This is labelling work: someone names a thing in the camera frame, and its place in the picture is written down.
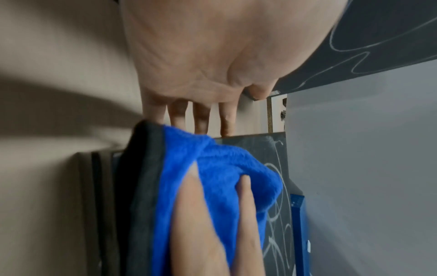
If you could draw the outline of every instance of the blue microfiber cloth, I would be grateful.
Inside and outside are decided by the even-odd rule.
[[[241,175],[251,178],[261,246],[264,242],[267,211],[282,191],[280,176],[258,162],[246,150],[218,145],[206,135],[193,135],[165,126],[165,156],[159,180],[155,211],[152,275],[168,274],[169,234],[173,205],[188,168],[197,161],[205,200],[215,231],[224,245],[231,266],[234,259],[239,200],[235,186]]]

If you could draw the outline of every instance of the human hand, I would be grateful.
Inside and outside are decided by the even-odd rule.
[[[266,98],[278,78],[319,46],[347,0],[122,0],[127,41],[146,119],[208,131],[219,104],[221,135],[234,133],[243,88]]]
[[[170,258],[174,276],[264,276],[258,224],[250,178],[237,185],[240,217],[232,267],[215,233],[203,195],[197,165],[185,176],[173,209]]]

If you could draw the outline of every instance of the finger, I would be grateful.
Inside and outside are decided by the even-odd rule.
[[[255,99],[264,100],[270,95],[277,81],[278,79],[266,83],[252,84],[251,86],[247,87],[247,90]]]
[[[144,87],[141,87],[140,91],[142,114],[144,118],[146,120],[162,125],[164,123],[165,109],[167,107],[167,103],[169,103],[171,99],[156,96]]]
[[[195,168],[185,176],[173,207],[170,258],[174,276],[229,275]]]
[[[194,133],[207,134],[211,105],[193,103]]]
[[[219,103],[218,112],[220,114],[220,135],[222,137],[233,136],[235,134],[235,121],[237,120],[237,107],[239,98],[225,103]]]
[[[256,208],[250,178],[241,176],[237,184],[240,218],[238,221],[237,248],[232,264],[234,276],[264,276],[264,262],[259,241]]]
[[[176,100],[168,105],[168,115],[172,126],[185,130],[185,112],[187,111],[187,100]]]

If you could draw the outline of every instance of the blackboard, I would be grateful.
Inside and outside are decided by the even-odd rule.
[[[351,0],[316,52],[280,79],[272,95],[436,58],[437,1]]]
[[[283,179],[283,190],[276,204],[269,210],[263,244],[264,266],[267,276],[292,275],[295,268],[290,193],[302,191],[288,175],[285,132],[245,135],[216,139],[218,143],[241,147],[258,161],[278,172]]]

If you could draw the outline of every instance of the beige wall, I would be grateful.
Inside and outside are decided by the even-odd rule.
[[[257,108],[238,134],[259,132]],[[85,274],[74,154],[123,145],[140,112],[116,3],[0,0],[2,276]]]

